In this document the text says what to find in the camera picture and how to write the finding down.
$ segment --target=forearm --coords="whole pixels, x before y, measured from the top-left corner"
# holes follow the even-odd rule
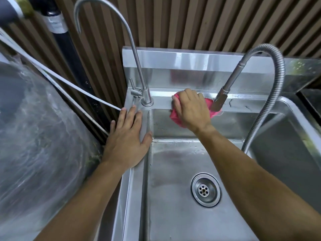
[[[260,240],[320,240],[321,217],[214,128],[197,134],[240,214]]]
[[[93,175],[41,231],[35,241],[92,240],[107,203],[123,174],[108,161]]]

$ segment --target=hand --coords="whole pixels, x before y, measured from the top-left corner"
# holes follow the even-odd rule
[[[202,93],[195,90],[185,89],[179,92],[179,99],[172,96],[173,105],[183,125],[194,134],[212,127],[210,111]]]
[[[102,157],[102,163],[109,162],[123,172],[141,161],[152,142],[151,132],[145,134],[140,142],[142,112],[135,114],[135,110],[136,107],[133,106],[126,115],[126,108],[122,108],[117,126],[115,121],[110,123],[110,134]]]

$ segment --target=wooden slat wall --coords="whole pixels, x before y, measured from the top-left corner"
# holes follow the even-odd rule
[[[122,107],[126,82],[121,49],[130,45],[125,28],[106,6],[87,3],[80,11],[83,32],[78,35],[73,19],[76,0],[56,1],[96,95]],[[321,0],[110,1],[128,21],[140,47],[246,52],[271,43],[285,56],[321,57]],[[75,82],[39,15],[11,24],[6,31],[37,60]],[[321,86],[321,80],[313,86]],[[67,91],[93,115],[83,95]],[[102,107],[108,119],[117,118],[117,111]]]

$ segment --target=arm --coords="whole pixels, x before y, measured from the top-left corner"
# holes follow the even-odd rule
[[[212,125],[203,95],[173,97],[185,126],[210,155],[236,208],[260,240],[321,240],[321,215]]]
[[[139,141],[142,113],[123,108],[117,127],[111,122],[101,164],[75,196],[40,232],[35,241],[89,241],[94,238],[107,203],[123,173],[137,165],[147,153],[152,136]]]

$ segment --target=metal spiral hose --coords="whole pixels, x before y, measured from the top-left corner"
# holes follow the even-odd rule
[[[285,66],[284,66],[284,59],[283,55],[278,48],[271,44],[261,44],[256,46],[255,48],[250,49],[240,60],[239,65],[244,67],[247,61],[258,52],[265,52],[269,54],[273,60],[274,68],[275,68],[275,77],[272,90],[270,92],[269,97],[267,98],[265,105],[263,106],[262,110],[260,111],[259,115],[255,119],[255,122],[248,133],[243,146],[242,151],[247,154],[247,151],[255,137],[255,134],[261,127],[262,123],[266,119],[267,115],[269,115],[271,109],[273,108],[276,100],[281,93],[283,80],[285,76]]]

